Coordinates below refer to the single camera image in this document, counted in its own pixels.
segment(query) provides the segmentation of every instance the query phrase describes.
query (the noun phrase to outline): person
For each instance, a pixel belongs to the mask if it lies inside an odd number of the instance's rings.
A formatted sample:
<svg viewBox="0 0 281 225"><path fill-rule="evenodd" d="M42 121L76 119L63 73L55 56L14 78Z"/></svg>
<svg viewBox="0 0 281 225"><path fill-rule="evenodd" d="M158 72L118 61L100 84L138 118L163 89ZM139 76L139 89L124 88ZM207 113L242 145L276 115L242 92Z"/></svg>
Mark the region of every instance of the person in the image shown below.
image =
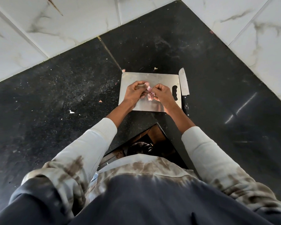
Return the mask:
<svg viewBox="0 0 281 225"><path fill-rule="evenodd" d="M154 99L182 133L202 180L192 170L143 154L96 173L120 123L146 96L144 83L128 86L107 117L28 173L0 213L0 224L281 224L281 202L273 192L195 126L162 84L152 88Z"/></svg>

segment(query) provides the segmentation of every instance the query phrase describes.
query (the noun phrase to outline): tiled wall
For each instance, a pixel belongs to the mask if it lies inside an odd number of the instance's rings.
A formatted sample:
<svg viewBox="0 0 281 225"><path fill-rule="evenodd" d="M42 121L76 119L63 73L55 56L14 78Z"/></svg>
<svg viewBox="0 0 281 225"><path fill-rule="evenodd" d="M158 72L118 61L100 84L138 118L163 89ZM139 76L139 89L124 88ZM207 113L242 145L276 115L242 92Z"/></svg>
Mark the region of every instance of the tiled wall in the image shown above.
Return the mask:
<svg viewBox="0 0 281 225"><path fill-rule="evenodd" d="M0 0L0 81L175 0Z"/></svg>
<svg viewBox="0 0 281 225"><path fill-rule="evenodd" d="M182 0L281 99L281 0Z"/></svg>

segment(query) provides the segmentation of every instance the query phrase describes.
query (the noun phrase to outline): cutting board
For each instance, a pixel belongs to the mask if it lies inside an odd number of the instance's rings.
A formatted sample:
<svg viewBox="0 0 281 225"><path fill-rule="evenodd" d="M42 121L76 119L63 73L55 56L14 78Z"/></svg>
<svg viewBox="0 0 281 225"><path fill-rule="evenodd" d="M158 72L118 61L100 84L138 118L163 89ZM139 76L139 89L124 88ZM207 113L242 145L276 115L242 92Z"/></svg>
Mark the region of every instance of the cutting board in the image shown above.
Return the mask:
<svg viewBox="0 0 281 225"><path fill-rule="evenodd" d="M181 89L179 75L173 74L159 74L159 73L142 73L142 72L124 72L122 74L121 89L119 104L124 100L127 86L135 82L136 80L145 80L150 83L150 86L153 87L158 83L161 83L165 86L168 86L171 89L171 92L176 88L176 103L181 108ZM133 110L141 111L156 111L164 112L164 107L160 102L153 100L149 101L147 97L140 99Z"/></svg>

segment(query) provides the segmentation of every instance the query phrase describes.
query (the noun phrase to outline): dark blue fabric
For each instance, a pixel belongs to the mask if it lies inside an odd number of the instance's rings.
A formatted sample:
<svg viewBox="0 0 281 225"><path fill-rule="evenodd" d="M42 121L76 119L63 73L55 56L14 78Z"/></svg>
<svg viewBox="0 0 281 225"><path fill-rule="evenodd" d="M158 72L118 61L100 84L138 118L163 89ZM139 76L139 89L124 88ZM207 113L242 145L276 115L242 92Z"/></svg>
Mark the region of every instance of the dark blue fabric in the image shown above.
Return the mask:
<svg viewBox="0 0 281 225"><path fill-rule="evenodd" d="M217 189L194 179L180 185L167 178L118 175L72 221L45 177L18 188L0 213L0 224L254 224L280 225L281 214L258 215Z"/></svg>

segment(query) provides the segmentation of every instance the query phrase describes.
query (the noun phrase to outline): white sleeve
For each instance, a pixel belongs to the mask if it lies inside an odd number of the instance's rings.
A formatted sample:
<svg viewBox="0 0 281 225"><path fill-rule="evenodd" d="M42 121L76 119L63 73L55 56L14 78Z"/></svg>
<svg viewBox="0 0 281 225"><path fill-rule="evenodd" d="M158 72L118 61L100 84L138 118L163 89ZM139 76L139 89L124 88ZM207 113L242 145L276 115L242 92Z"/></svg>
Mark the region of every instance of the white sleeve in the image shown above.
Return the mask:
<svg viewBox="0 0 281 225"><path fill-rule="evenodd" d="M68 216L73 217L74 200L83 208L84 194L116 133L113 121L103 118L58 153L52 161L45 163L43 168L28 173L22 184L30 178L46 176L58 190Z"/></svg>
<svg viewBox="0 0 281 225"><path fill-rule="evenodd" d="M202 180L249 209L281 212L281 201L269 187L256 182L199 127L191 127L182 141Z"/></svg>

